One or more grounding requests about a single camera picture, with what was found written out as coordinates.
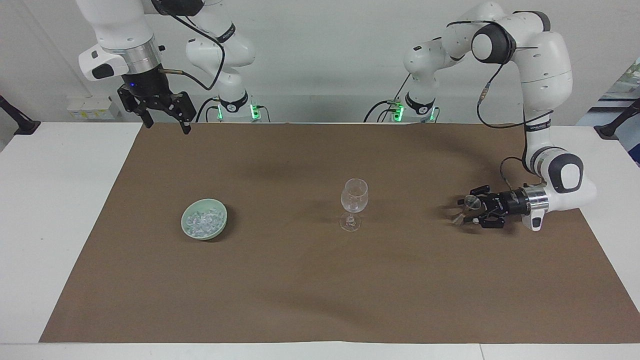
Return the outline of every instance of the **brown paper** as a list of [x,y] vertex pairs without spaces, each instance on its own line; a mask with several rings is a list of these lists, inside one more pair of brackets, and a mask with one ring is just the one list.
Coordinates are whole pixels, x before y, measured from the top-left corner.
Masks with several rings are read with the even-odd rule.
[[[143,129],[43,342],[640,343],[640,314],[580,211],[534,233],[450,224],[457,196],[522,153],[521,129],[194,125]],[[512,184],[517,161],[506,164]],[[340,193],[369,183],[362,227]],[[190,240],[215,198],[228,225]]]

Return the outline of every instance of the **wine glass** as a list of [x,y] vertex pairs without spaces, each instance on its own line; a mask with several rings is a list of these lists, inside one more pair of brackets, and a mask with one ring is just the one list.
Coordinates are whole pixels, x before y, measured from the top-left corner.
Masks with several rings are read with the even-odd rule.
[[346,231],[358,230],[362,220],[356,214],[364,210],[369,202],[367,183],[362,179],[350,179],[344,185],[340,201],[347,211],[340,217],[340,226]]

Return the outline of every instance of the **green bowl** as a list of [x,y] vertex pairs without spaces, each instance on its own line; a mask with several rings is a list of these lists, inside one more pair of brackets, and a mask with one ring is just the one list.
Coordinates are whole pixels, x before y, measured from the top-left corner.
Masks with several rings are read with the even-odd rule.
[[[201,238],[189,235],[187,233],[187,229],[185,226],[187,217],[190,217],[196,211],[203,213],[203,212],[209,211],[210,209],[217,209],[219,211],[222,211],[222,213],[224,214],[224,218],[222,220],[223,223],[222,223],[222,227],[220,227],[220,230],[216,231],[211,235],[204,236]],[[225,229],[226,225],[227,225],[227,208],[225,208],[225,205],[216,199],[202,199],[194,202],[193,204],[189,205],[187,210],[184,211],[184,213],[182,214],[182,219],[180,220],[180,226],[182,227],[182,231],[184,232],[184,234],[186,234],[192,239],[202,240],[202,241],[211,240],[216,236],[220,235],[220,233],[222,233],[222,230]]]

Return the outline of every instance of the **white table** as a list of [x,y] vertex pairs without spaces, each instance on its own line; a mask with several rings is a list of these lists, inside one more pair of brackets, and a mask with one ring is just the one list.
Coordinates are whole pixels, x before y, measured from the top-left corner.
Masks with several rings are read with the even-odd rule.
[[[0,152],[0,359],[640,359],[640,344],[37,344],[139,129],[45,122]],[[552,138],[598,185],[582,212],[640,309],[640,169],[590,127]]]

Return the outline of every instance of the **black stand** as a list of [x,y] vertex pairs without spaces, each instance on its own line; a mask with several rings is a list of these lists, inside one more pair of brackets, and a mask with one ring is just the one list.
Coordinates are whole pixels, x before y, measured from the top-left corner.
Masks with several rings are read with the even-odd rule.
[[624,124],[627,119],[638,114],[640,114],[640,98],[636,99],[633,104],[626,108],[625,111],[622,112],[622,114],[618,115],[618,117],[616,117],[609,124],[597,125],[593,128],[596,129],[596,132],[598,133],[598,135],[600,135],[600,138],[603,138],[604,140],[619,140],[615,134],[617,128],[620,125]]
[[40,126],[39,121],[31,120],[27,115],[23,114],[22,111],[5,100],[2,95],[0,95],[0,108],[6,111],[6,113],[18,123],[18,130],[15,131],[14,135],[31,135],[35,133],[38,126]]

